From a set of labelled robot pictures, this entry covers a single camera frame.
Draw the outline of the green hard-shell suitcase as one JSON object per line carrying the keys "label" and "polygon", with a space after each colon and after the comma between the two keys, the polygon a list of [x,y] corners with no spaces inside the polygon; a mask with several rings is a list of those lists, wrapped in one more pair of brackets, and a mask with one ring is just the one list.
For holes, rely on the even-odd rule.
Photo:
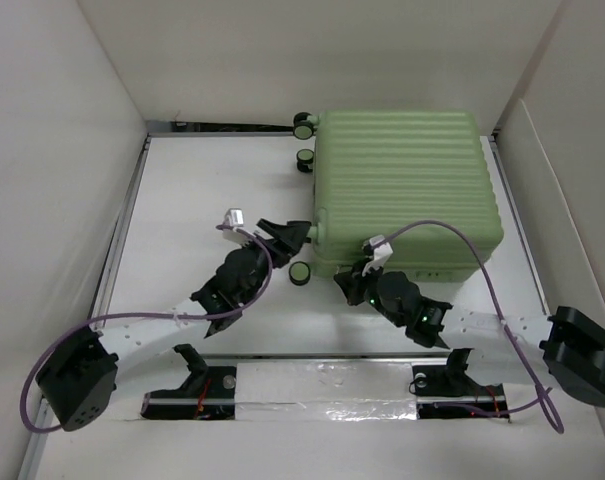
{"label": "green hard-shell suitcase", "polygon": [[461,110],[297,113],[296,155],[313,176],[313,272],[329,278],[391,240],[389,270],[414,281],[463,282],[504,230],[474,116]]}

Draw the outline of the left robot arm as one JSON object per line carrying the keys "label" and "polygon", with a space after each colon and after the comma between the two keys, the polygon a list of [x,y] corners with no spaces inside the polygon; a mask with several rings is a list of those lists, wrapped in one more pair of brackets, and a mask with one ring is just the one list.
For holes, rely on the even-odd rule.
{"label": "left robot arm", "polygon": [[72,327],[36,361],[25,384],[37,385],[58,420],[56,430],[88,426],[107,408],[118,380],[172,348],[187,351],[196,335],[228,329],[266,292],[274,270],[286,266],[309,240],[312,225],[265,219],[257,232],[228,214],[218,230],[237,243],[189,299],[167,312],[105,314]]}

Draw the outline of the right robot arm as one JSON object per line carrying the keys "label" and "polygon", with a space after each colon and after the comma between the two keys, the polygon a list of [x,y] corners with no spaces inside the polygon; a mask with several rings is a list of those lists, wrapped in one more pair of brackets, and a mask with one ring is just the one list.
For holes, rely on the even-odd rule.
{"label": "right robot arm", "polygon": [[372,307],[422,347],[448,350],[443,372],[452,391],[539,385],[605,408],[605,329],[580,310],[560,306],[548,316],[500,318],[428,298],[402,272],[363,267],[333,277],[347,303]]}

